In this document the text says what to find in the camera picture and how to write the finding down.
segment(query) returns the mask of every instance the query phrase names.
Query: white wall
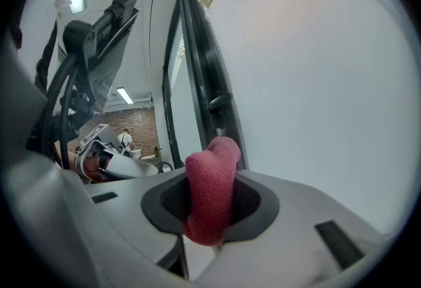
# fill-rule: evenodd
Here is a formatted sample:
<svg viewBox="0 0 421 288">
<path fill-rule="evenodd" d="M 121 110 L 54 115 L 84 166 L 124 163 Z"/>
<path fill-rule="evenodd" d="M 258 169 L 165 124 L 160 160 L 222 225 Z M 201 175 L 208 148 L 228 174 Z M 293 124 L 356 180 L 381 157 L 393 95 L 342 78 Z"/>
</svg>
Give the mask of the white wall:
<svg viewBox="0 0 421 288">
<path fill-rule="evenodd" d="M 178 152 L 182 162 L 192 153 L 202 151 L 193 97 L 187 71 L 186 56 L 183 57 L 171 95 L 172 119 L 176 133 Z"/>
<path fill-rule="evenodd" d="M 390 233 L 416 184 L 420 86 L 384 6 L 214 0 L 209 14 L 250 169 L 321 189 Z"/>
<path fill-rule="evenodd" d="M 173 163 L 162 101 L 162 75 L 168 30 L 175 4 L 176 0 L 153 0 L 151 37 L 149 40 L 151 43 L 151 90 L 155 105 L 159 145 L 162 148 L 162 160 L 171 164 Z"/>
</svg>

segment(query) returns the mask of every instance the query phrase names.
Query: ceiling light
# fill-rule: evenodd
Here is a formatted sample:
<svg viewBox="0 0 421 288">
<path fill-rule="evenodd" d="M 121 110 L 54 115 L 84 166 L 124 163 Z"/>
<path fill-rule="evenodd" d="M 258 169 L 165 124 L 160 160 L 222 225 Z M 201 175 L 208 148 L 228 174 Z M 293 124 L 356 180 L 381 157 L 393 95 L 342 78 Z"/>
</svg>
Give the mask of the ceiling light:
<svg viewBox="0 0 421 288">
<path fill-rule="evenodd" d="M 86 9 L 86 0 L 70 0 L 70 10 L 73 14 L 82 12 Z"/>
<path fill-rule="evenodd" d="M 130 98 L 130 96 L 127 94 L 126 90 L 124 89 L 124 87 L 119 87 L 117 88 L 117 92 L 120 93 L 120 95 L 122 96 L 122 98 L 129 104 L 132 105 L 133 101 Z"/>
</svg>

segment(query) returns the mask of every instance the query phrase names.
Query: ceiling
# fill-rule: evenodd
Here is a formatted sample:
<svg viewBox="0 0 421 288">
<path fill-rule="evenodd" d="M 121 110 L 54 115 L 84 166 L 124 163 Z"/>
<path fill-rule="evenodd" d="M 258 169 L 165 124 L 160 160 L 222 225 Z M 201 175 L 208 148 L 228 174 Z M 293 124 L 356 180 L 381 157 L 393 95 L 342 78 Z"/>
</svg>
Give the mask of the ceiling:
<svg viewBox="0 0 421 288">
<path fill-rule="evenodd" d="M 151 64 L 149 59 L 149 21 L 152 0 L 137 0 L 135 8 L 139 10 L 134 27 L 129 36 L 122 64 L 112 85 L 107 106 L 126 105 L 117 93 L 117 87 L 124 87 L 138 107 L 140 102 L 150 99 L 151 95 Z M 64 27 L 74 19 L 94 23 L 111 5 L 112 0 L 86 0 L 87 7 L 83 12 L 72 14 L 67 4 L 57 8 L 58 39 L 62 42 Z"/>
</svg>

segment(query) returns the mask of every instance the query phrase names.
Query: pink towel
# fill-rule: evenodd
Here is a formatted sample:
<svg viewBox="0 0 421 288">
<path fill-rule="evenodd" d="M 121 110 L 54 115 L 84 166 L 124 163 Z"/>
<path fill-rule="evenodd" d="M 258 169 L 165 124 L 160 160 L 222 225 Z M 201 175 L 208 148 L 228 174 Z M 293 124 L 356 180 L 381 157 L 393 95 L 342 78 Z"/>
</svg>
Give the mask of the pink towel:
<svg viewBox="0 0 421 288">
<path fill-rule="evenodd" d="M 184 224 L 186 237 L 205 246 L 218 245 L 230 225 L 236 164 L 241 157 L 229 137 L 216 137 L 208 149 L 186 158 L 191 211 Z"/>
</svg>

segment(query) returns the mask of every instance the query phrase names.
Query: brick wall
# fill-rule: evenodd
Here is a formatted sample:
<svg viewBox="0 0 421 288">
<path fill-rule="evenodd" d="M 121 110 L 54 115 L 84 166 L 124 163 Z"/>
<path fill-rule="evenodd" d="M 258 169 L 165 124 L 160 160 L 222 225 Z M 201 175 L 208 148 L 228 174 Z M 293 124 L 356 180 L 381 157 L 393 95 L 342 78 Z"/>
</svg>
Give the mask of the brick wall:
<svg viewBox="0 0 421 288">
<path fill-rule="evenodd" d="M 153 155 L 155 147 L 159 147 L 155 110 L 143 108 L 93 115 L 92 119 L 80 128 L 79 138 L 69 142 L 68 149 L 75 151 L 80 140 L 100 123 L 109 124 L 117 136 L 124 128 L 129 129 L 134 149 L 142 149 L 143 156 Z"/>
</svg>

